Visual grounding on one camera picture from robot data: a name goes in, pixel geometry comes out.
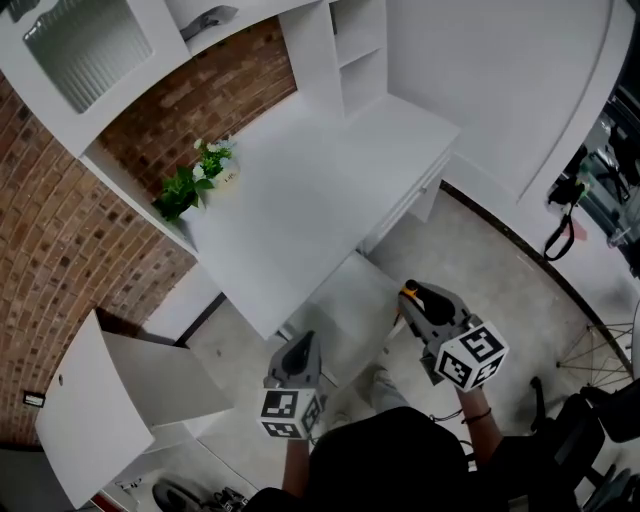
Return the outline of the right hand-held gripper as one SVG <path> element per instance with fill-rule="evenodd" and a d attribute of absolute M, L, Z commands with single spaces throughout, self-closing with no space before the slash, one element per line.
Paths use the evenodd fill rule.
<path fill-rule="evenodd" d="M 425 345 L 421 363 L 431 382 L 447 380 L 463 392 L 484 385 L 508 353 L 504 337 L 442 287 L 420 282 L 416 296 L 401 291 L 398 312 Z"/>

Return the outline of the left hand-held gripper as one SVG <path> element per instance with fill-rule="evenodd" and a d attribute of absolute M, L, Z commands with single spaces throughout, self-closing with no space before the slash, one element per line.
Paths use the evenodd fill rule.
<path fill-rule="evenodd" d="M 263 380 L 258 423 L 272 438 L 310 440 L 324 411 L 322 358 L 313 330 L 287 341 L 272 356 Z"/>

